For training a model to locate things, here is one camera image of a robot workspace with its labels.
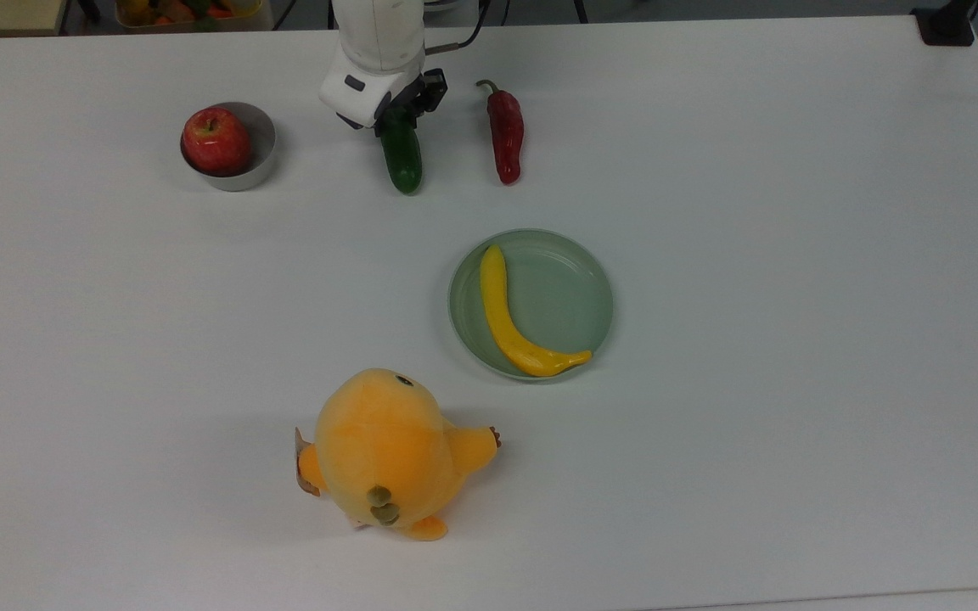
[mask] stuffed toy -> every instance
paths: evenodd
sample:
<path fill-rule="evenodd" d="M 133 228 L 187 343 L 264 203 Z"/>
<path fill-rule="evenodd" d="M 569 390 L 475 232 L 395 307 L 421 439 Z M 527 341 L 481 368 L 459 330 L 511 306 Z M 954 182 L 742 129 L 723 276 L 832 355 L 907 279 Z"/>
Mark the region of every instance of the stuffed toy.
<path fill-rule="evenodd" d="M 434 514 L 500 447 L 492 426 L 457 429 L 424 386 L 389 370 L 354 375 L 327 400 L 315 442 L 296 430 L 296 482 L 327 492 L 358 523 L 434 541 Z"/>

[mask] banana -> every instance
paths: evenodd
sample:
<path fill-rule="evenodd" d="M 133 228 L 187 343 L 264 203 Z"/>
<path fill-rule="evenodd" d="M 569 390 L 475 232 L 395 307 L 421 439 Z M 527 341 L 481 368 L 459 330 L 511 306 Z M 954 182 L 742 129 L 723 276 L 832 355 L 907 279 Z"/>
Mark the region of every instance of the banana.
<path fill-rule="evenodd" d="M 500 351 L 521 372 L 539 378 L 548 378 L 568 367 L 591 360 L 591 351 L 566 353 L 542 348 L 524 337 L 515 328 L 508 311 L 508 270 L 504 266 L 504 253 L 493 244 L 481 256 L 481 303 L 485 306 L 489 332 Z"/>

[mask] cucumber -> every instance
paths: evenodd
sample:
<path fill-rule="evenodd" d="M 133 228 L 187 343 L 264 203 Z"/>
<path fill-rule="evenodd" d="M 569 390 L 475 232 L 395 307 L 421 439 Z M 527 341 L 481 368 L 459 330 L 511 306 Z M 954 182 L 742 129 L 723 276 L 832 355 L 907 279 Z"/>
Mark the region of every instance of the cucumber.
<path fill-rule="evenodd" d="M 420 186 L 424 170 L 410 109 L 396 107 L 384 111 L 379 118 L 379 141 L 384 147 L 391 184 L 401 193 L 414 193 Z"/>

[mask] green plate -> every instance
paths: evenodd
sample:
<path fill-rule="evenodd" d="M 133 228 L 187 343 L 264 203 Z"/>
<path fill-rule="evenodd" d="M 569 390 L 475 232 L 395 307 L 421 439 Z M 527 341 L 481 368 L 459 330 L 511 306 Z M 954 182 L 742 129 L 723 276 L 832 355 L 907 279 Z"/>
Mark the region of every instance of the green plate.
<path fill-rule="evenodd" d="M 516 229 L 478 244 L 451 278 L 447 310 L 466 349 L 493 371 L 528 382 L 561 379 L 589 367 L 539 378 L 521 372 L 497 348 L 481 304 L 481 256 L 490 244 L 499 244 L 504 253 L 512 320 L 533 343 L 559 352 L 590 350 L 594 359 L 613 320 L 610 281 L 590 252 L 557 233 Z"/>

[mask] red apple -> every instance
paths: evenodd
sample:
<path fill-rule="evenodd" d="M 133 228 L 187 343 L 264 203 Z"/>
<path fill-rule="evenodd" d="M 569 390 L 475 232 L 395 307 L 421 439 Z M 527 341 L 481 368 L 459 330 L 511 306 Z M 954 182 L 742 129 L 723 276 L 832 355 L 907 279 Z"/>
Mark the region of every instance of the red apple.
<path fill-rule="evenodd" d="M 183 125 L 180 146 L 198 171 L 211 177 L 233 177 L 251 161 L 251 138 L 244 123 L 228 109 L 201 109 Z"/>

